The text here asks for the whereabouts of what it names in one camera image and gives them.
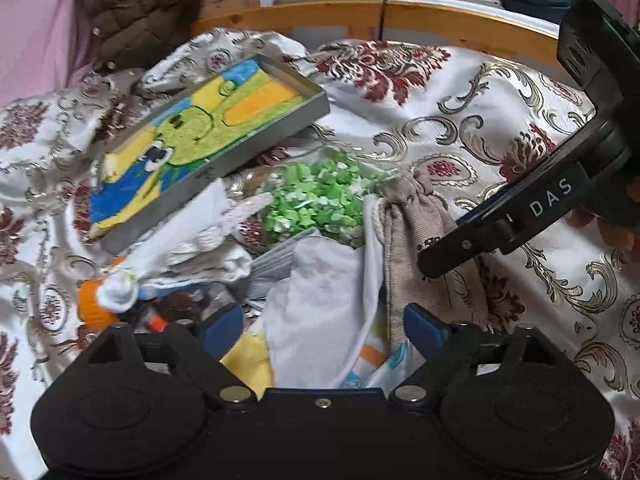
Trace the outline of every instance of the white patterned fabric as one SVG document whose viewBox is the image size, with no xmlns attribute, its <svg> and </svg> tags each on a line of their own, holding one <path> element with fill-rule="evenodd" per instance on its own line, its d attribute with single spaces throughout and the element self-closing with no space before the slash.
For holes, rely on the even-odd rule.
<svg viewBox="0 0 640 480">
<path fill-rule="evenodd" d="M 254 52 L 284 58 L 321 84 L 332 106 L 261 160 L 338 140 L 369 162 L 425 161 L 455 217 L 591 113 L 580 92 L 460 48 L 344 41 L 310 54 L 279 34 L 223 30 L 200 35 L 140 79 L 91 76 L 0 110 L 0 478 L 32 480 L 44 471 L 31 408 L 95 336 L 76 304 L 78 281 L 95 277 L 107 259 L 86 240 L 94 153 L 172 94 Z M 228 179 L 232 192 L 249 184 Z M 239 233 L 260 246 L 255 222 Z M 618 433 L 604 469 L 615 479 L 638 478 L 638 264 L 606 247 L 594 226 L 558 222 L 508 256 L 482 257 L 479 270 L 496 329 L 538 325 L 609 399 Z"/>
</svg>

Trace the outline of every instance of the bed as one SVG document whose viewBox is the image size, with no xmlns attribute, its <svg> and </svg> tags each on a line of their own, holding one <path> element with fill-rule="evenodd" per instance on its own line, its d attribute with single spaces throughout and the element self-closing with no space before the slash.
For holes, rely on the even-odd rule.
<svg viewBox="0 0 640 480">
<path fill-rule="evenodd" d="M 339 141 L 372 164 L 427 162 L 436 195 L 461 216 L 593 116 L 559 82 L 557 27 L 463 2 L 313 0 L 199 20 L 193 39 L 146 73 L 89 74 L 76 87 L 0 111 L 0 478 L 32 480 L 44 464 L 31 407 L 95 333 L 76 288 L 106 262 L 88 240 L 89 166 L 104 142 L 185 86 L 261 52 L 321 84 L 332 112 L 261 159 L 273 164 Z M 300 27 L 342 27 L 348 40 L 310 51 Z M 442 44 L 399 41 L 393 31 Z M 541 72 L 519 64 L 527 64 Z M 228 178 L 230 193 L 257 171 Z M 255 226 L 244 231 L 256 244 Z M 512 254 L 478 261 L 495 330 L 531 322 L 607 397 L 616 435 L 603 462 L 640 475 L 640 272 L 594 226 L 558 222 Z"/>
</svg>

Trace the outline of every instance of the white lettering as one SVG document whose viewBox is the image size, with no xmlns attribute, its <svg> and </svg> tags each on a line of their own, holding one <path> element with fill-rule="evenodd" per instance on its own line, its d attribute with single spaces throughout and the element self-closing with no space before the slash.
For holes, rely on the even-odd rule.
<svg viewBox="0 0 640 480">
<path fill-rule="evenodd" d="M 533 211 L 533 214 L 536 216 L 536 218 L 539 217 L 540 215 L 542 215 L 542 212 L 544 211 L 542 209 L 542 204 L 540 202 L 538 202 L 537 200 L 531 202 L 529 204 L 529 207 Z"/>
<path fill-rule="evenodd" d="M 563 194 L 567 195 L 571 193 L 571 184 L 569 184 L 565 178 L 558 182 L 558 186 L 560 186 L 560 189 L 562 189 Z"/>
<path fill-rule="evenodd" d="M 549 207 L 551 207 L 554 202 L 560 202 L 560 199 L 550 191 L 546 192 L 546 199 L 549 200 Z"/>
</svg>

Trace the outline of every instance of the black robotic device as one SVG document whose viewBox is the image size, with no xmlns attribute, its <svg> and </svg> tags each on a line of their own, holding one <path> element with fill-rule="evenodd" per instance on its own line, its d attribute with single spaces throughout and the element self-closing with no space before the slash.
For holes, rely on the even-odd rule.
<svg viewBox="0 0 640 480">
<path fill-rule="evenodd" d="M 258 402 L 185 326 L 112 326 L 33 409 L 43 480 L 604 478 L 611 408 L 537 329 L 449 326 L 415 304 L 404 315 L 427 362 L 388 399 L 271 388 Z"/>
<path fill-rule="evenodd" d="M 640 36 L 606 0 L 572 0 L 558 61 L 595 117 L 423 249 L 423 275 L 437 278 L 480 253 L 511 253 L 578 205 L 640 235 L 640 203 L 625 190 L 640 176 Z"/>
</svg>

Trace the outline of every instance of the yellow cloth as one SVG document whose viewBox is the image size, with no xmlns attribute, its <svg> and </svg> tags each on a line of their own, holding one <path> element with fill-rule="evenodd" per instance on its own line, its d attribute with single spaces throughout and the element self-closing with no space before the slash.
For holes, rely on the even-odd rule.
<svg viewBox="0 0 640 480">
<path fill-rule="evenodd" d="M 251 388 L 258 399 L 262 398 L 266 388 L 273 388 L 273 371 L 262 330 L 256 335 L 244 332 L 220 362 Z"/>
</svg>

